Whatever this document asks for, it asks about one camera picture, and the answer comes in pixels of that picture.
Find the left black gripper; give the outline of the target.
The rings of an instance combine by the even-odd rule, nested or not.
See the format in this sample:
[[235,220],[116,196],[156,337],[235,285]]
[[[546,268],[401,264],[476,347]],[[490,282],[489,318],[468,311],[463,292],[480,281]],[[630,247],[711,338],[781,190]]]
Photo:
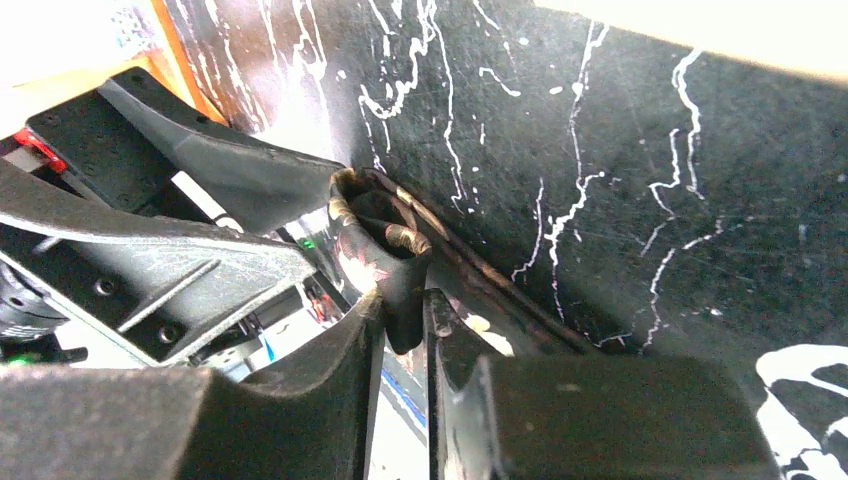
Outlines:
[[294,244],[155,217],[179,216],[177,168],[255,234],[326,206],[343,168],[218,124],[139,67],[3,144],[35,150],[39,178],[114,209],[3,163],[2,262],[147,366],[184,361],[314,272]]

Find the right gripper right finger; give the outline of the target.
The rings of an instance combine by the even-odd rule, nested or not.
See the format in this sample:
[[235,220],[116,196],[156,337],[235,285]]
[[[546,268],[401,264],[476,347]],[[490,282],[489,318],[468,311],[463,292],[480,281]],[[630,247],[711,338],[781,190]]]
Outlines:
[[423,301],[433,479],[776,479],[740,389],[685,357],[507,357]]

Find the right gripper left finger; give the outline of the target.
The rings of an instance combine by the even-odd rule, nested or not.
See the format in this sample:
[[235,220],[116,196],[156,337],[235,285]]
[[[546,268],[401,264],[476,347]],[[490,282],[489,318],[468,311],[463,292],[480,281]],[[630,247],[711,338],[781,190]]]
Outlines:
[[5,368],[5,479],[364,479],[382,298],[234,382],[204,368]]

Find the black gold floral tie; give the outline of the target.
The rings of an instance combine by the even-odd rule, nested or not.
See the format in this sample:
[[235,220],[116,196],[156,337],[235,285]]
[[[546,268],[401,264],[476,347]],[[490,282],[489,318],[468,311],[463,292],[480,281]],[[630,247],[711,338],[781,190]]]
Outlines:
[[336,263],[356,290],[376,290],[382,296],[389,316],[386,331],[396,354],[404,355],[423,341],[425,284],[438,256],[457,268],[460,279],[515,301],[530,317],[525,329],[531,336],[578,354],[597,354],[587,339],[545,313],[385,174],[353,168],[333,173],[327,213],[336,237]]

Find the orange wooden rack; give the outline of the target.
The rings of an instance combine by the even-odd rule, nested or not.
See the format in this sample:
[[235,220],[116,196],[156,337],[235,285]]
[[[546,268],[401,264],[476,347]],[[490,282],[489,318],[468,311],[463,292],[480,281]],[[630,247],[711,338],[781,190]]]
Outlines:
[[213,121],[162,1],[1,3],[1,135],[27,118],[140,67]]

